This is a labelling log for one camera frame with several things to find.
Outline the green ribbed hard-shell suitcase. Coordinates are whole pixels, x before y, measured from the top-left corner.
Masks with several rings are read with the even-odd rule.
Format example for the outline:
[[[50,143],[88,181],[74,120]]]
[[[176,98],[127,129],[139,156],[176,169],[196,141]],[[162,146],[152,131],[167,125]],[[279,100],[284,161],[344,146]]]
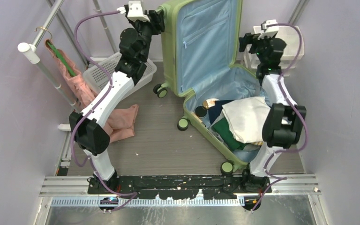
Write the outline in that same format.
[[[184,98],[183,118],[194,126],[234,169],[248,167],[258,177],[266,175],[266,145],[252,160],[233,154],[212,132],[208,117],[198,118],[195,109],[205,100],[237,100],[254,95],[257,79],[236,62],[242,2],[240,0],[169,0],[158,7],[164,13],[161,34],[165,82]]]

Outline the white perforated plastic basket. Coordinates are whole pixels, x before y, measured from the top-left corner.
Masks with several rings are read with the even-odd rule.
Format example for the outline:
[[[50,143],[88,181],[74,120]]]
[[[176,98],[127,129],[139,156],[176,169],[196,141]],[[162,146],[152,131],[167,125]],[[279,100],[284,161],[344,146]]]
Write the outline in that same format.
[[[120,58],[121,54],[117,52],[114,55],[103,59],[98,64],[102,66],[110,75],[112,75]],[[150,59],[147,59],[145,65],[147,67],[142,78],[137,83],[137,85],[122,98],[122,100],[151,82],[153,75],[157,71],[157,66]],[[83,72],[82,77],[89,88],[95,93],[99,93],[109,82],[106,73],[104,73],[97,66],[89,67],[86,71]]]

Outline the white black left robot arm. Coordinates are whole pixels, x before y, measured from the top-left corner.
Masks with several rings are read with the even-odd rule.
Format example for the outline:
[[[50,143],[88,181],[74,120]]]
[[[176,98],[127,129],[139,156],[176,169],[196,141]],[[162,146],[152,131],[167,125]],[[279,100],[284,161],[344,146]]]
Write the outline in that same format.
[[[81,112],[72,112],[69,116],[71,150],[75,144],[84,150],[95,179],[108,194],[116,191],[118,177],[107,150],[110,136],[103,127],[120,100],[141,80],[147,67],[152,36],[165,31],[163,10],[147,11],[127,4],[116,13],[124,14],[132,25],[120,35],[121,58],[111,74],[97,65],[106,74],[108,84]]]

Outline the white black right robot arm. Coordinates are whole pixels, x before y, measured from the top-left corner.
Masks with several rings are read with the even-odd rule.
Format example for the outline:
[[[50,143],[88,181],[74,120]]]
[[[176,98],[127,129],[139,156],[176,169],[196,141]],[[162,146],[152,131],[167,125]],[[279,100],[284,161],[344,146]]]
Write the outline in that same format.
[[[240,187],[252,193],[256,189],[267,189],[270,168],[283,152],[299,141],[303,128],[301,120],[307,111],[292,100],[285,85],[281,84],[283,70],[280,62],[286,47],[285,41],[274,34],[247,33],[239,38],[239,44],[240,52],[249,45],[248,52],[258,57],[260,63],[256,78],[272,102],[262,129],[263,146],[243,170],[240,181]]]

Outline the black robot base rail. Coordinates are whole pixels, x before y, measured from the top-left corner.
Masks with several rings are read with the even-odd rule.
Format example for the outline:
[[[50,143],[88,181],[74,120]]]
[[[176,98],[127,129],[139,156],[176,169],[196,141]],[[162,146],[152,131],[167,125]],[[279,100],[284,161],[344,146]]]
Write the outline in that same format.
[[[129,204],[131,200],[151,200],[159,197],[162,200],[195,200],[199,192],[204,200],[235,199],[236,194],[256,193],[262,197],[271,192],[271,182],[267,176],[257,177],[249,170],[241,175],[232,171],[222,171],[220,175],[149,175],[117,176],[109,181],[100,181],[93,175],[87,179],[88,194],[114,194],[106,197],[103,204],[115,204],[120,199]]]

